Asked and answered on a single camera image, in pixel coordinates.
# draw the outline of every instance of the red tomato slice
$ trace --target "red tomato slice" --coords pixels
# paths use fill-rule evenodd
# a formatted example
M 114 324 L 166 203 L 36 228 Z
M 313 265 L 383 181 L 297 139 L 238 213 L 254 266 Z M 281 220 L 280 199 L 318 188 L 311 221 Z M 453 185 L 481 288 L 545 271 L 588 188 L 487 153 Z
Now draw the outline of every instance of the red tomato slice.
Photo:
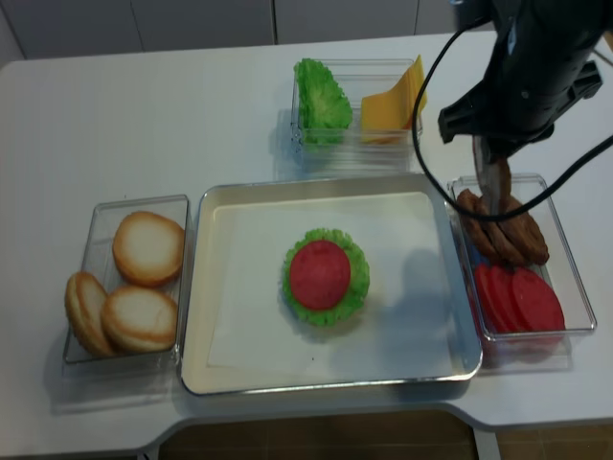
M 494 307 L 509 325 L 510 332 L 528 330 L 528 323 L 517 313 L 511 294 L 512 274 L 502 266 L 493 266 L 489 271 L 489 291 Z
M 291 293 L 309 310 L 331 310 L 343 299 L 352 268 L 345 251 L 331 241 L 313 241 L 289 267 Z
M 489 276 L 490 270 L 486 264 L 477 266 L 475 270 L 475 284 L 477 285 L 477 294 L 479 295 L 481 306 L 486 314 L 486 322 L 489 322 L 495 333 L 510 333 L 511 322 L 496 308 L 495 301 L 491 296 Z
M 529 331 L 563 331 L 564 313 L 556 293 L 536 273 L 517 268 L 511 281 L 514 307 Z

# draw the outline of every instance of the yellow cheese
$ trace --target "yellow cheese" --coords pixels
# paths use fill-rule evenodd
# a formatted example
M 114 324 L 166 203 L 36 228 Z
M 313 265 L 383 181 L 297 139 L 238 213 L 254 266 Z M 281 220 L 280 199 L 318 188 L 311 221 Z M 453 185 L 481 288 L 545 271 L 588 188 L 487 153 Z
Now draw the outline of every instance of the yellow cheese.
M 413 107 L 423 85 L 421 56 L 408 68 L 398 83 L 385 93 L 362 99 L 362 130 L 410 129 Z M 427 96 L 423 93 L 419 112 L 425 107 Z M 394 142 L 394 136 L 375 138 L 365 133 L 364 142 Z

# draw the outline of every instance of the metal tray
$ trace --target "metal tray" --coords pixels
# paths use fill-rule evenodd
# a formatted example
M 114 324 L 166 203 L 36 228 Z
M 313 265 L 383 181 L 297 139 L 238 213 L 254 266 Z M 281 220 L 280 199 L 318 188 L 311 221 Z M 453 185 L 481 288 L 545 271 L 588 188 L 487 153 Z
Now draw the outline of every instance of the metal tray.
M 312 228 L 362 247 L 371 289 L 331 329 L 280 295 Z M 449 219 L 421 174 L 213 188 L 200 202 L 181 379 L 194 394 L 468 380 L 482 349 Z

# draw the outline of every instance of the clear plastic box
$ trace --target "clear plastic box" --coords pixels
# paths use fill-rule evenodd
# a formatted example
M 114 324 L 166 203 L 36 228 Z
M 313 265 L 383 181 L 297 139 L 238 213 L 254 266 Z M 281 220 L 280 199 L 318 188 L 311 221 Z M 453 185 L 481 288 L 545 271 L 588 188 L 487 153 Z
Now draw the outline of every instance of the clear plastic box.
M 516 174 L 512 178 L 511 193 L 519 201 L 526 202 L 546 187 L 544 179 L 539 175 Z M 476 177 L 461 177 L 450 182 L 448 189 L 454 199 L 464 189 L 469 189 L 476 195 L 481 194 Z M 530 211 L 531 216 L 540 227 L 550 253 L 550 259 L 545 265 L 533 265 L 531 269 L 541 276 L 556 293 L 564 312 L 566 323 L 564 331 L 497 333 L 488 326 L 473 277 L 477 265 L 487 263 L 487 259 L 479 254 L 470 241 L 460 223 L 459 216 L 453 211 L 450 211 L 449 214 L 458 248 L 458 257 L 465 275 L 468 298 L 473 307 L 475 325 L 482 337 L 485 368 L 506 366 L 514 361 L 535 363 L 550 360 L 551 357 L 568 357 L 571 354 L 573 343 L 576 343 L 578 338 L 596 330 L 596 317 L 557 218 L 556 208 L 550 199 Z
M 362 99 L 394 87 L 413 63 L 411 59 L 322 60 L 347 95 L 353 112 L 347 129 L 305 129 L 300 122 L 300 93 L 294 75 L 291 138 L 309 177 L 407 173 L 411 170 L 413 138 L 409 129 L 360 129 Z M 418 119 L 421 135 L 421 118 Z
M 173 346 L 164 352 L 114 357 L 94 357 L 85 351 L 69 328 L 63 353 L 63 373 L 74 377 L 83 372 L 91 376 L 104 374 L 159 372 L 174 368 L 181 356 L 181 340 L 189 302 L 193 258 L 193 223 L 190 202 L 185 195 L 135 199 L 99 204 L 94 209 L 81 271 L 94 275 L 107 293 L 127 284 L 113 259 L 112 244 L 122 220 L 136 211 L 149 211 L 175 220 L 185 229 L 183 268 L 179 277 L 159 288 L 172 297 L 178 306 L 176 336 Z

